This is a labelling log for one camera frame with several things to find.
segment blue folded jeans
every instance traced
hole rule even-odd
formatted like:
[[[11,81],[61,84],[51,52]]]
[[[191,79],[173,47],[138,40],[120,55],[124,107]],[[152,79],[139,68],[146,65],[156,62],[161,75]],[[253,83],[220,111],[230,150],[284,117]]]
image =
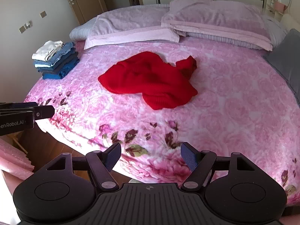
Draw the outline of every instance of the blue folded jeans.
[[[58,74],[43,73],[43,80],[61,80],[63,79],[77,64],[79,63],[79,58],[74,58],[67,64],[63,66]]]
[[[58,65],[58,67],[55,68],[54,70],[52,69],[53,67],[50,67],[50,68],[45,68],[44,67],[44,68],[39,68],[38,71],[41,72],[41,73],[59,74],[59,72],[61,71],[61,69],[64,67],[65,64],[69,63],[70,61],[72,61],[74,58],[77,58],[77,57],[78,57],[78,52],[75,52],[75,53],[71,54],[70,56],[68,56],[64,61],[62,61]]]
[[[71,51],[73,51],[74,53],[75,52],[74,46],[75,46],[74,42],[65,43],[65,45],[58,52],[56,52],[48,61],[44,62],[40,60],[34,60],[33,64],[47,65],[49,67],[52,67],[62,58],[62,56],[70,53]]]
[[[71,56],[76,53],[75,47],[71,48],[69,52],[66,54],[62,55],[61,58],[52,66],[52,67],[37,67],[38,72],[43,72],[44,70],[49,70],[49,71],[55,71],[61,64],[64,64],[64,62]]]

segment pillow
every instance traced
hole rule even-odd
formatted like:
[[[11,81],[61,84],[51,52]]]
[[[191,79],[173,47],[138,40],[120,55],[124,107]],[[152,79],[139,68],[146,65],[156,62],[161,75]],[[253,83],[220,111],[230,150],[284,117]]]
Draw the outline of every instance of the pillow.
[[[290,29],[296,29],[300,31],[300,24],[297,23],[297,21],[289,14],[283,14],[282,19],[280,21],[281,24],[283,24],[288,30]]]
[[[234,1],[173,0],[161,26],[252,43],[271,51],[272,44],[257,7]]]
[[[227,44],[235,45],[235,46],[242,46],[249,49],[256,49],[256,50],[262,50],[260,46],[257,46],[253,43],[249,43],[246,41],[241,40],[234,40],[228,37],[222,37],[222,36],[216,36],[216,35],[209,35],[209,34],[203,34],[203,33],[195,33],[195,32],[187,32],[186,36],[192,36],[192,37],[198,37],[202,39],[208,39],[208,40],[214,40],[219,42],[225,42]]]
[[[179,42],[179,35],[171,28],[161,27],[161,18],[168,5],[154,4],[119,8],[97,16],[84,49],[92,46],[146,40]]]
[[[283,41],[288,31],[276,19],[271,18],[267,15],[263,15],[262,18],[269,32],[271,44],[273,48],[275,48]]]
[[[300,106],[300,32],[291,29],[266,61],[285,79]]]
[[[92,26],[96,21],[96,18],[97,17],[94,17],[91,20],[87,21],[85,24],[74,28],[69,35],[70,39],[72,41],[86,40]]]

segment gray pillow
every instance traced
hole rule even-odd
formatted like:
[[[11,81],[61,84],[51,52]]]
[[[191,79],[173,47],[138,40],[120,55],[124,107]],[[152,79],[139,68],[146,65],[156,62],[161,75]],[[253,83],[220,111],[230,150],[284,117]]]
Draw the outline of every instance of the gray pillow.
[[[291,29],[282,43],[264,58],[285,79],[300,106],[300,32]]]

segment pink object on shelf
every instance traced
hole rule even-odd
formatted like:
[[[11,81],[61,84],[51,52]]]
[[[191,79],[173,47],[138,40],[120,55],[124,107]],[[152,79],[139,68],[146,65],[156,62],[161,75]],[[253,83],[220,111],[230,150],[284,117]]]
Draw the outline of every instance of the pink object on shelf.
[[[278,2],[278,1],[275,1],[274,3],[274,8],[276,11],[280,12],[280,13],[283,13],[284,12],[284,9],[285,9],[286,5]]]

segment flower pattern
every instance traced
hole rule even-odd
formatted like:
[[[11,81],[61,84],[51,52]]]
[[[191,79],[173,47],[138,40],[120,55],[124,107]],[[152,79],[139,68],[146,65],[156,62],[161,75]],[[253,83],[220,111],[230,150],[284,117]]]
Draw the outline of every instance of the flower pattern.
[[[120,142],[114,169],[143,182],[180,185],[191,173],[180,156],[184,141],[219,156],[241,152],[284,186],[289,205],[300,201],[300,109],[264,51],[193,37],[83,45],[76,44],[80,62],[64,79],[40,79],[27,95],[26,102],[55,108],[51,119],[37,121],[40,128],[82,154]],[[140,94],[112,94],[97,81],[143,51],[170,63],[193,56],[190,82],[198,95],[184,106],[154,111]]]

